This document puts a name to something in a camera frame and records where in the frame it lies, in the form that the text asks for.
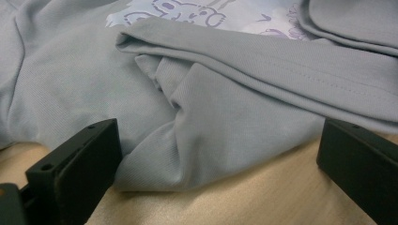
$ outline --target fabric fold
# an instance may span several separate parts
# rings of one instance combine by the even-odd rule
[[[7,43],[0,41],[0,149],[15,142],[10,136],[8,123],[9,109],[12,105],[18,75],[24,58],[24,46],[18,29],[15,26],[15,16],[12,16],[10,8],[0,8],[0,39],[14,39]],[[7,20],[1,20],[6,14],[10,14]]]
[[[398,2],[304,0],[298,16],[308,32],[347,47],[398,56]]]
[[[197,188],[317,137],[325,116],[398,132],[395,58],[307,43],[157,18],[124,31],[117,48],[177,113],[125,156],[115,186]]]

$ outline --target table surface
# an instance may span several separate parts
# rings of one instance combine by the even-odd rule
[[[398,135],[383,135],[398,143]],[[87,224],[375,224],[315,162],[319,140],[261,166],[186,192],[108,189]],[[0,183],[26,184],[24,171],[48,150],[19,143],[0,150]]]

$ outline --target folded shirt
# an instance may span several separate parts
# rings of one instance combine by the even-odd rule
[[[54,149],[117,118],[124,159],[115,186],[185,190],[314,139],[325,116],[398,133],[396,57],[156,17],[111,26],[126,4],[5,7],[0,147]]]

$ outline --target white printed fabric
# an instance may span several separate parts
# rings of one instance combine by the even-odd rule
[[[110,14],[106,26],[129,26],[148,17],[194,23],[223,30],[308,40],[299,28],[299,0],[132,0]]]

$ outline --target wooden table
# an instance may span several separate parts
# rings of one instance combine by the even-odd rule
[[[398,143],[398,135],[384,135]],[[329,178],[315,158],[319,140],[239,175],[187,192],[109,188],[91,219],[101,224],[375,224]],[[0,151],[0,183],[26,184],[24,171],[48,150],[20,143]]]

